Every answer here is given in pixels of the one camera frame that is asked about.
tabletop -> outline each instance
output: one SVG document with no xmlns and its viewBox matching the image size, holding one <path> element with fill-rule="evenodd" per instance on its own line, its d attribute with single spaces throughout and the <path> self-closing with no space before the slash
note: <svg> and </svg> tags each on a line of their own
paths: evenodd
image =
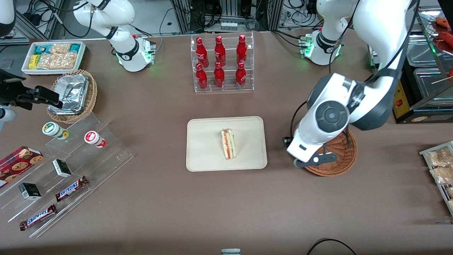
<svg viewBox="0 0 453 255">
<path fill-rule="evenodd" d="M 301 59 L 296 47 L 270 32 L 254 37 L 255 90 L 233 94 L 194 92 L 190 36 L 165 37 L 156 63 L 137 73 L 118 64 L 107 40 L 85 41 L 82 67 L 98 85 L 94 112 L 135 157 L 39 238 L 0 220 L 0 253 L 220 254 L 241 248 L 244 255 L 303 254 L 330 237 L 358 254 L 451 254 L 453 226 L 435 225 L 451 217 L 418 155 L 452 140 L 451 124 L 397 125 L 391 117 L 376 130 L 351 128 L 358 145 L 351 170 L 318 177 L 297 169 L 281 139 L 328 68 Z M 366 44 L 354 31 L 344 43 L 333 72 L 366 79 Z M 49 88 L 55 80 L 26 78 L 28 87 Z M 50 140 L 41 133 L 50 120 L 45 109 L 16 109 L 17 119 L 0 132 L 0 157 Z M 186 169 L 191 119 L 242 116 L 264 120 L 267 167 Z M 313 254 L 347 254 L 335 244 L 321 246 Z"/>
</svg>

brown wicker basket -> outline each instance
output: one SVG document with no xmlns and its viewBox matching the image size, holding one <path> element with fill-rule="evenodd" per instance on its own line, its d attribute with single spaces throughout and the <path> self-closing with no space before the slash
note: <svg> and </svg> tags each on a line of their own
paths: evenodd
<svg viewBox="0 0 453 255">
<path fill-rule="evenodd" d="M 351 130 L 348 130 L 350 146 L 347 145 L 346 135 L 342 132 L 334 139 L 327 142 L 327 151 L 333 152 L 338 156 L 337 161 L 325 163 L 319 166 L 306 167 L 306 169 L 314 174 L 332 177 L 346 173 L 356 162 L 357 159 L 357 143 Z"/>
<path fill-rule="evenodd" d="M 85 115 L 89 114 L 91 111 L 93 111 L 94 105 L 96 104 L 96 96 L 97 96 L 96 81 L 94 80 L 93 76 L 85 70 L 77 70 L 77 71 L 70 72 L 70 73 L 67 73 L 64 75 L 76 75 L 76 74 L 86 75 L 90 79 L 90 83 L 88 85 L 88 91 L 87 91 L 87 98 L 85 99 L 85 105 L 83 106 L 84 110 L 79 115 L 56 115 L 56 114 L 49 112 L 49 110 L 47 110 L 47 114 L 54 121 L 63 122 L 66 124 L 72 124 L 72 123 L 76 122 L 77 120 L 81 119 L 82 117 L 84 117 Z M 52 90 L 55 89 L 56 84 L 57 84 L 57 81 L 55 81 L 53 83 Z"/>
</svg>

coca-cola bottle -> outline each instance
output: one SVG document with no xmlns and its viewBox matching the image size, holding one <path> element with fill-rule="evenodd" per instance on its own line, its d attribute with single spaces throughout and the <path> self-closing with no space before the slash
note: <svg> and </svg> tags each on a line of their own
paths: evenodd
<svg viewBox="0 0 453 255">
<path fill-rule="evenodd" d="M 225 54 L 225 46 L 222 43 L 222 37 L 216 36 L 216 47 L 214 49 L 216 54 L 216 61 L 220 62 L 222 66 L 227 64 L 227 56 Z"/>
<path fill-rule="evenodd" d="M 201 37 L 197 37 L 196 42 L 198 62 L 201 63 L 204 68 L 207 68 L 209 66 L 209 60 L 207 59 L 207 50 L 203 45 L 203 39 L 201 39 Z"/>
<path fill-rule="evenodd" d="M 247 60 L 247 45 L 246 45 L 246 36 L 241 34 L 239 36 L 239 43 L 237 44 L 236 48 L 236 62 L 239 64 L 240 62 L 246 62 Z"/>
<path fill-rule="evenodd" d="M 206 72 L 203 70 L 203 66 L 200 63 L 197 63 L 195 67 L 197 68 L 195 76 L 197 77 L 198 86 L 201 90 L 207 90 L 207 76 Z"/>
<path fill-rule="evenodd" d="M 243 89 L 246 86 L 247 72 L 244 70 L 244 62 L 237 65 L 236 70 L 236 88 Z"/>
<path fill-rule="evenodd" d="M 216 79 L 216 86 L 223 88 L 225 83 L 225 72 L 222 69 L 222 64 L 219 61 L 216 62 L 216 69 L 214 70 L 214 78 Z"/>
</svg>

cookie box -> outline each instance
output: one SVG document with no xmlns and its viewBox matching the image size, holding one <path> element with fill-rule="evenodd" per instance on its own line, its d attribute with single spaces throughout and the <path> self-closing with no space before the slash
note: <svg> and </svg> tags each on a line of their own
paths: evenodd
<svg viewBox="0 0 453 255">
<path fill-rule="evenodd" d="M 40 151 L 21 146 L 0 160 L 0 188 L 44 159 Z"/>
</svg>

plastic tray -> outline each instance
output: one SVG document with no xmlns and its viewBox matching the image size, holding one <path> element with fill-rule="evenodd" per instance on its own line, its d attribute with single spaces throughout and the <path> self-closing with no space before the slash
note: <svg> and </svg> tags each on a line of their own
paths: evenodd
<svg viewBox="0 0 453 255">
<path fill-rule="evenodd" d="M 220 131 L 231 128 L 237 157 L 226 160 Z M 193 119 L 187 124 L 189 171 L 262 169 L 267 165 L 263 119 L 258 116 Z"/>
<path fill-rule="evenodd" d="M 443 77 L 438 68 L 418 68 L 414 71 L 414 76 L 417 79 L 417 85 L 425 98 L 430 94 L 436 93 L 439 89 L 445 86 L 445 82 L 431 84 L 432 82 L 441 80 Z M 432 105 L 451 105 L 453 103 L 453 88 L 449 88 L 439 96 L 435 97 L 429 104 Z"/>
<path fill-rule="evenodd" d="M 42 46 L 46 44 L 54 43 L 64 43 L 64 44 L 80 44 L 79 51 L 77 53 L 76 63 L 72 69 L 55 69 L 55 70 L 45 70 L 45 69 L 29 69 L 28 64 L 30 63 L 30 58 L 33 55 L 36 46 Z M 53 74 L 65 74 L 79 69 L 80 64 L 82 63 L 83 54 L 85 53 L 85 44 L 82 41 L 49 41 L 49 42 L 37 42 L 30 45 L 27 57 L 25 57 L 24 64 L 22 65 L 22 72 L 28 75 L 53 75 Z"/>
<path fill-rule="evenodd" d="M 407 61 L 413 67 L 437 66 L 431 48 L 423 34 L 411 34 L 409 36 Z"/>
</svg>

